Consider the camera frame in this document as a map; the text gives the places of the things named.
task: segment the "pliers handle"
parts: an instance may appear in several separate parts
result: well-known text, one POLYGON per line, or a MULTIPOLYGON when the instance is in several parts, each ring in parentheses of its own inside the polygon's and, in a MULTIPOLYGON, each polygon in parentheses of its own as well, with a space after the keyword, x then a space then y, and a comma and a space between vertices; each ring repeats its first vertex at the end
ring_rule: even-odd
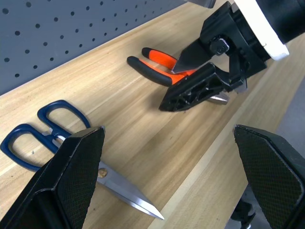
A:
MULTIPOLYGON (((170 70, 173 69, 177 62, 177 59, 174 57, 151 48, 143 48, 142 55, 151 61, 167 67, 170 70)), ((195 70, 190 70, 179 74, 168 73, 157 69, 151 64, 135 56, 128 57, 127 63, 147 79, 167 87, 177 83, 184 77, 189 76, 195 72, 195 70)))

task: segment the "wood grain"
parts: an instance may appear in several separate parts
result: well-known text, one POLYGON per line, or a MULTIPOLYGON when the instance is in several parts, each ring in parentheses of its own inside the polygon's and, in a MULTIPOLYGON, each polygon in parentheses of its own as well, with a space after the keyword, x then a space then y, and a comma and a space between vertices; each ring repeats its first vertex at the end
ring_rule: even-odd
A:
MULTIPOLYGON (((246 93, 230 93, 228 105, 205 102, 187 112, 158 111, 166 88, 140 76, 126 58, 140 57, 143 47, 177 55, 198 37, 213 11, 184 4, 0 97, 0 140, 21 123, 47 130, 36 113, 58 99, 82 110, 92 125, 106 126, 102 160, 138 186, 166 218, 154 220, 97 184, 84 228, 224 228, 247 184, 232 128, 277 128, 305 73, 305 37, 289 44, 288 58, 269 62, 252 77, 246 93)), ((213 61, 227 69, 227 58, 213 61)), ((84 128, 64 110, 51 118, 70 131, 84 128)), ((27 135, 15 149, 40 165, 52 157, 27 135)), ((0 162, 2 218, 33 173, 4 154, 0 162)))

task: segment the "scissor pivot screw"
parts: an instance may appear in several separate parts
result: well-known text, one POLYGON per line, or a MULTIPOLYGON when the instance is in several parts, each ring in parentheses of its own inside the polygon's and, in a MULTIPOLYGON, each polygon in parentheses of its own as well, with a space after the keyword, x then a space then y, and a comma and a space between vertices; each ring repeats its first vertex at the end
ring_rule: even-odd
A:
POLYGON ((99 178, 104 178, 105 176, 107 176, 107 169, 105 168, 100 168, 99 172, 98 172, 98 177, 99 178))

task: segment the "screw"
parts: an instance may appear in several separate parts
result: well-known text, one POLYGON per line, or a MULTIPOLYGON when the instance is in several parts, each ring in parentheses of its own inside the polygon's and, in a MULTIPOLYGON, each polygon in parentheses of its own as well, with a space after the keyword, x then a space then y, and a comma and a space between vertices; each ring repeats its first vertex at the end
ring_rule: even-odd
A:
POLYGON ((217 49, 217 52, 218 52, 219 54, 223 54, 223 53, 225 52, 225 48, 224 48, 224 47, 219 47, 219 48, 217 49))
POLYGON ((99 172, 98 172, 98 177, 99 178, 104 178, 105 176, 107 176, 107 169, 105 168, 100 168, 99 172))

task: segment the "scissor handle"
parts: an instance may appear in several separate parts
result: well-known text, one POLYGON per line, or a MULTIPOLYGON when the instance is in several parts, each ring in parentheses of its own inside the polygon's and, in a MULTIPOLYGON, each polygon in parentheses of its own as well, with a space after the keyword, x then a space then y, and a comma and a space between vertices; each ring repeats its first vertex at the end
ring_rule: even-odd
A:
POLYGON ((40 141, 44 146, 46 146, 52 153, 56 153, 58 150, 57 146, 52 143, 51 136, 44 136, 34 127, 29 124, 21 124, 15 127, 2 141, 0 149, 5 153, 10 159, 16 162, 18 165, 27 168, 32 171, 37 171, 40 169, 39 166, 32 165, 21 158, 17 157, 12 150, 14 141, 23 134, 32 134, 38 141, 40 141))
POLYGON ((44 122, 46 125, 48 125, 49 127, 52 128, 52 135, 53 136, 63 136, 65 138, 69 137, 71 135, 71 133, 69 133, 68 131, 64 130, 63 128, 61 128, 59 125, 57 125, 56 123, 54 123, 53 121, 51 121, 49 119, 49 114, 51 111, 54 111, 58 108, 65 108, 68 109, 69 111, 71 111, 72 113, 74 113, 76 116, 78 116, 82 122, 85 124, 86 128, 90 128, 90 123, 88 121, 88 119, 73 105, 71 105, 70 103, 68 103, 65 100, 57 100, 55 102, 52 102, 44 107, 42 107, 41 109, 39 109, 39 111, 37 112, 37 116, 38 118, 44 122))

